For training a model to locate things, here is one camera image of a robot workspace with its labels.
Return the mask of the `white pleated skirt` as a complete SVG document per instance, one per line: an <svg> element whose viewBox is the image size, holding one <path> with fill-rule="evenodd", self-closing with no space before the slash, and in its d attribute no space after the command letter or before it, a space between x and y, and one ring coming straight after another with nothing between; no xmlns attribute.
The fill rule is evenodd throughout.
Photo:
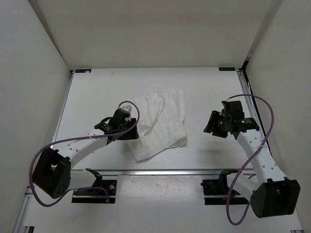
<svg viewBox="0 0 311 233"><path fill-rule="evenodd" d="M182 90L162 89L135 98L140 117L137 124L138 139L128 146L136 162L142 162L170 148L186 145L184 127L185 103Z"/></svg>

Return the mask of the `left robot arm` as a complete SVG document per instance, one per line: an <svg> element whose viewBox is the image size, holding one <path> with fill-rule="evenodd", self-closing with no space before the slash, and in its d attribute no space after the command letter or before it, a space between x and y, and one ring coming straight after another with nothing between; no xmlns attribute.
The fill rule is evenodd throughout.
<svg viewBox="0 0 311 233"><path fill-rule="evenodd" d="M118 107L112 117L103 119L86 137L65 140L60 149L44 148L38 161L32 162L30 183L52 199L63 197L70 190L86 189L97 194L102 188L102 176L95 170L73 168L84 158L116 140L135 140L137 118L131 117L131 106Z"/></svg>

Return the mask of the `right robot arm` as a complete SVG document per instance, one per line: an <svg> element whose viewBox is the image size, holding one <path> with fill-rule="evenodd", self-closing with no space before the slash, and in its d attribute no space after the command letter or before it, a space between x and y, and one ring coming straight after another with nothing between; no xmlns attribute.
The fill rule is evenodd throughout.
<svg viewBox="0 0 311 233"><path fill-rule="evenodd" d="M256 181L237 170L223 170L219 175L218 188L224 194L233 190L250 202L258 218L285 216L294 213L300 185L290 180L278 167L266 148L257 122L246 118L240 101L222 101L221 112L212 111L204 132L226 138L229 134L244 150L255 172Z"/></svg>

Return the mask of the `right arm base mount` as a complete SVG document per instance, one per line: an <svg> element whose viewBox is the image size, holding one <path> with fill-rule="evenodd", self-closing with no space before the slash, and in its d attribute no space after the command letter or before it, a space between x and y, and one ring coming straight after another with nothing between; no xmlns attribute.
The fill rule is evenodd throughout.
<svg viewBox="0 0 311 233"><path fill-rule="evenodd" d="M202 180L205 205L226 205L229 187L226 177L229 174L236 174L235 169L223 170L217 178L207 178Z"/></svg>

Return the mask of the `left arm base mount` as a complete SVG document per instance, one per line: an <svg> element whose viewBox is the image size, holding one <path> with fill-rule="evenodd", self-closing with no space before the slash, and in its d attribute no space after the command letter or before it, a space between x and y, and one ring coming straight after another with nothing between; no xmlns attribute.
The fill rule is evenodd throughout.
<svg viewBox="0 0 311 233"><path fill-rule="evenodd" d="M117 176L103 176L101 183L93 189L78 189L72 194L71 202L80 204L114 204L116 202Z"/></svg>

